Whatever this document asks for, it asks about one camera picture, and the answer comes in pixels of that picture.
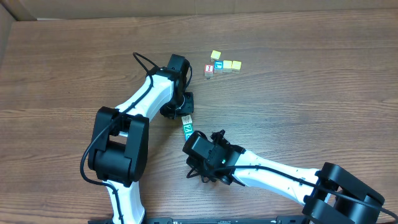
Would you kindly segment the green letter Z block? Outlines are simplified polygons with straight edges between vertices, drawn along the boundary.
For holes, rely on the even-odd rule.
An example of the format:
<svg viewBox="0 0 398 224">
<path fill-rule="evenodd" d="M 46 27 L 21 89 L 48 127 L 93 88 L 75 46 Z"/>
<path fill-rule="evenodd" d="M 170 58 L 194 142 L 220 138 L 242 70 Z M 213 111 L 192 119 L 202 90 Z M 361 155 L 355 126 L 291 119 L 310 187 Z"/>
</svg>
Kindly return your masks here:
<svg viewBox="0 0 398 224">
<path fill-rule="evenodd" d="M 184 125 L 183 125 L 183 131 L 184 131 L 185 134 L 192 133 L 192 132 L 193 132 L 193 125 L 192 125 L 192 123 L 184 124 Z"/>
</svg>

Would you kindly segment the blue letter P block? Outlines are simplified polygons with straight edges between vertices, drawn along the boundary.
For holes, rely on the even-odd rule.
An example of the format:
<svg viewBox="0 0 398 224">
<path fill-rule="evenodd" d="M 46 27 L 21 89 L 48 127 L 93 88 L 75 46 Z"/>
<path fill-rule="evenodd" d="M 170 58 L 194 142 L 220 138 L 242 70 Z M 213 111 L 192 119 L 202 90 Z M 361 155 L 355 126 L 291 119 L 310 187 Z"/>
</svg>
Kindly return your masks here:
<svg viewBox="0 0 398 224">
<path fill-rule="evenodd" d="M 185 140 L 187 141 L 191 135 L 192 133 L 185 133 Z"/>
</svg>

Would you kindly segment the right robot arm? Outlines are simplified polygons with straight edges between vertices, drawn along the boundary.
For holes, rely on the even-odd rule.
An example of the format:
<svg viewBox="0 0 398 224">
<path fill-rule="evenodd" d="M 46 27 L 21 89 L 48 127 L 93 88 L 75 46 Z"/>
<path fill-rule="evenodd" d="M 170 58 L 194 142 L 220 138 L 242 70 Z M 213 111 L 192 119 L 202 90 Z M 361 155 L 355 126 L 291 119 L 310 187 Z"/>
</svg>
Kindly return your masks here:
<svg viewBox="0 0 398 224">
<path fill-rule="evenodd" d="M 377 222 L 384 197 L 344 168 L 329 162 L 321 169 L 284 165 L 231 144 L 224 134 L 188 136 L 183 147 L 188 178 L 270 190 L 300 204 L 310 223 Z"/>
</svg>

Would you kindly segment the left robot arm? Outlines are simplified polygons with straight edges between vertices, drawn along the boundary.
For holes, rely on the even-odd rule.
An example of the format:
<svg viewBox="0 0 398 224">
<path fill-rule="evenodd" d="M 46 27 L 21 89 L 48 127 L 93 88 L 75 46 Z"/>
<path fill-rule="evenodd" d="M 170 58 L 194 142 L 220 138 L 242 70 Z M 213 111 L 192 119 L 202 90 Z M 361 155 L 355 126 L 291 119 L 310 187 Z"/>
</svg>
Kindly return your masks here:
<svg viewBox="0 0 398 224">
<path fill-rule="evenodd" d="M 190 62 L 173 54 L 165 67 L 145 68 L 144 84 L 115 108 L 101 107 L 91 142 L 82 155 L 80 174 L 85 181 L 106 187 L 113 216 L 107 223 L 143 223 L 139 179 L 147 164 L 149 125 L 160 113 L 168 119 L 187 119 L 194 112 Z"/>
</svg>

